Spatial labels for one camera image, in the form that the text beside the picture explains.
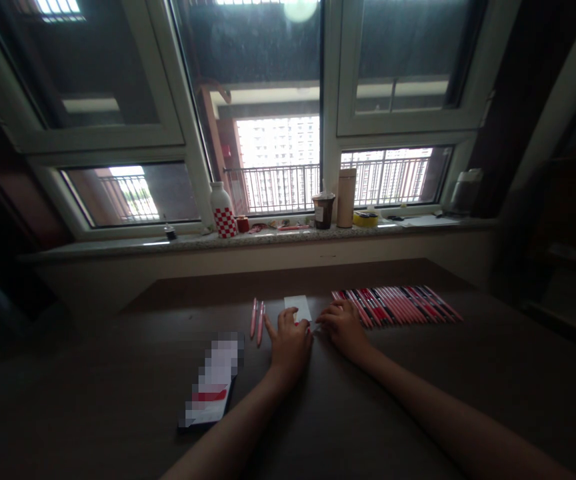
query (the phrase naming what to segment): balcony railing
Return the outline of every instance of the balcony railing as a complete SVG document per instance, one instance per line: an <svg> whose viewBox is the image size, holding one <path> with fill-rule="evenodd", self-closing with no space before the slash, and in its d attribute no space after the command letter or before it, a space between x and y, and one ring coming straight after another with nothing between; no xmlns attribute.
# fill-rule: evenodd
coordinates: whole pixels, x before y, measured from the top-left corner
<svg viewBox="0 0 576 480"><path fill-rule="evenodd" d="M344 161L341 168L357 168L355 206L416 203L426 178L428 158Z"/></svg>
<svg viewBox="0 0 576 480"><path fill-rule="evenodd" d="M122 223L159 220L157 207L143 175L99 177L99 181Z"/></svg>
<svg viewBox="0 0 576 480"><path fill-rule="evenodd" d="M319 193L318 165L226 169L235 211L239 214L313 210Z"/></svg>
<svg viewBox="0 0 576 480"><path fill-rule="evenodd" d="M428 159L348 160L357 168L355 205L398 205L420 200ZM319 192L319 165L226 169L238 214L259 215L313 210Z"/></svg>

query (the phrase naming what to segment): small red container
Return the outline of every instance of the small red container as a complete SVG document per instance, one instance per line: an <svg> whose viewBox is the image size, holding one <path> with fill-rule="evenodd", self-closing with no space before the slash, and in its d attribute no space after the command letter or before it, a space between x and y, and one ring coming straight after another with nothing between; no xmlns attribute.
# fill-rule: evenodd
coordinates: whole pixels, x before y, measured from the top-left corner
<svg viewBox="0 0 576 480"><path fill-rule="evenodd" d="M244 215L237 217L237 230L239 230L239 233L246 233L248 230L250 230L248 217L245 217Z"/></svg>

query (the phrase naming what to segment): wooden desk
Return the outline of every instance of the wooden desk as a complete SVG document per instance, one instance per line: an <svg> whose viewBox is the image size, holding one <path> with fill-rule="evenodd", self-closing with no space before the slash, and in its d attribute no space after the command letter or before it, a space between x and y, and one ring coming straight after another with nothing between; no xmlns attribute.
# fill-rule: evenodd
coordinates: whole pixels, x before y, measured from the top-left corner
<svg viewBox="0 0 576 480"><path fill-rule="evenodd" d="M0 477L154 479L198 436L178 438L211 333L246 334L233 405L270 358L249 340L253 296L274 322L306 294L427 284L465 318L369 333L391 358L534 442L576 471L576 345L424 259L158 281L20 399L0 427ZM316 339L246 478L458 478L459 470L380 386Z"/></svg>

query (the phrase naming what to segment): red checkered pattern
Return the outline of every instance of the red checkered pattern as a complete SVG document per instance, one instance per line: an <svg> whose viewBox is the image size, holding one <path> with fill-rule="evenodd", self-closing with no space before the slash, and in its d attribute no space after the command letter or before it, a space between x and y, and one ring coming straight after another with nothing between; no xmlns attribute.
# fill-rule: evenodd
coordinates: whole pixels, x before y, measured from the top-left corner
<svg viewBox="0 0 576 480"><path fill-rule="evenodd" d="M237 222L235 222L235 216L230 208L215 209L213 214L217 224L217 232L221 238L231 238L237 234Z"/></svg>

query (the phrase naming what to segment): marble window sill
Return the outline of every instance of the marble window sill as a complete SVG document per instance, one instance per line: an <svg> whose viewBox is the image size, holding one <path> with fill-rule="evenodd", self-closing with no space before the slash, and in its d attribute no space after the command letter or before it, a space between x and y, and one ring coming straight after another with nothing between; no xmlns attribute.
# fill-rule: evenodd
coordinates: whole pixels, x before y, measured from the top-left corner
<svg viewBox="0 0 576 480"><path fill-rule="evenodd" d="M68 261L95 257L114 257L122 255L144 255L150 253L168 253L178 251L198 251L210 249L229 249L236 247L256 247L258 245L279 245L309 241L336 241L343 239L371 238L381 236L410 235L430 232L449 232L464 229L487 229L496 225L495 219L464 219L452 225L424 225L404 227L398 222L382 223L378 227L362 228L354 225L349 229L333 225L330 230L304 229L277 231L265 229L259 233L243 233L230 239L221 239L216 233L209 235L180 235L173 241L165 236L79 242L64 245L30 255L20 255L24 263L42 263Z"/></svg>

